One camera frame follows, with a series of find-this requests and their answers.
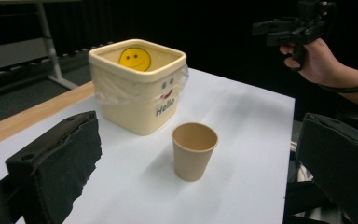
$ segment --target wooden table edge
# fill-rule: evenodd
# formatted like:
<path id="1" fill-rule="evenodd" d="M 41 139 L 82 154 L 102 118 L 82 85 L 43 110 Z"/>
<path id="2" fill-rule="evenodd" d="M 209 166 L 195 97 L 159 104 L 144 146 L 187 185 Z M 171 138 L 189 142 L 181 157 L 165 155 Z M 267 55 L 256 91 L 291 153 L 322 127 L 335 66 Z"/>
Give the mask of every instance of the wooden table edge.
<path id="1" fill-rule="evenodd" d="M 94 94 L 92 81 L 0 121 L 0 141 Z"/>

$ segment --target square container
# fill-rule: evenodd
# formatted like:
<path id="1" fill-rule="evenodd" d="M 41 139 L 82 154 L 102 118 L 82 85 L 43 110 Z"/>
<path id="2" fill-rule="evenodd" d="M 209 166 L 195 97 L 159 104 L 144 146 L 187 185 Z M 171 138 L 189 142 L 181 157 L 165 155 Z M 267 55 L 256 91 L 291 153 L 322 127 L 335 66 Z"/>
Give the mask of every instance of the square container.
<path id="1" fill-rule="evenodd" d="M 144 71 L 124 62 L 142 56 L 128 49 L 148 54 Z M 188 78 L 185 53 L 141 39 L 93 49 L 89 64 L 103 116 L 140 135 L 153 133 L 172 117 Z"/>

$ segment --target human hand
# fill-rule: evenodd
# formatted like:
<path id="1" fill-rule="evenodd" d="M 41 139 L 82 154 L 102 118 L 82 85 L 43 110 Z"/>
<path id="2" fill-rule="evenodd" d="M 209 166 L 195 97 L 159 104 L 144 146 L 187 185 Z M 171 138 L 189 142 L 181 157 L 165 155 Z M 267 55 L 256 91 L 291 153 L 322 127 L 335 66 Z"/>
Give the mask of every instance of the human hand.
<path id="1" fill-rule="evenodd" d="M 307 50 L 307 56 L 299 74 L 313 83 L 322 85 L 334 83 L 342 64 L 336 59 L 327 44 L 321 38 L 318 38 L 304 45 L 304 47 Z M 285 55 L 293 54 L 293 50 L 294 46 L 280 47 L 281 53 Z M 300 67 L 299 62 L 294 60 L 292 56 L 286 58 L 284 63 L 290 68 Z"/>

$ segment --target beige paper cup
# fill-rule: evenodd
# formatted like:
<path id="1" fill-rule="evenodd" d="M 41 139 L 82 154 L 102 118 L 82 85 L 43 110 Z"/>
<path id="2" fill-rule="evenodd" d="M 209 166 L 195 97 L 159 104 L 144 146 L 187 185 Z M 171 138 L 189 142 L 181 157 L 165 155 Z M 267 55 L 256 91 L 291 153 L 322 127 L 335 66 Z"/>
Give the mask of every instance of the beige paper cup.
<path id="1" fill-rule="evenodd" d="M 185 123 L 172 131 L 174 170 L 185 181 L 202 178 L 218 136 L 200 123 Z"/>

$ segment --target smiley face sticker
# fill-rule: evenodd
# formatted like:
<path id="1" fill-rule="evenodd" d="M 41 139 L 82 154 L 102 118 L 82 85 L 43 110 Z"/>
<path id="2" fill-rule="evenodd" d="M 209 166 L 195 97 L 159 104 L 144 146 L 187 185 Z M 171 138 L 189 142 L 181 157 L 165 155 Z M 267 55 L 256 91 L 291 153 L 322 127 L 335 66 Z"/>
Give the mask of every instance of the smiley face sticker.
<path id="1" fill-rule="evenodd" d="M 144 72 L 146 71 L 151 64 L 151 58 L 149 53 L 146 50 L 140 48 L 129 48 L 125 49 L 118 60 L 118 63 Z"/>

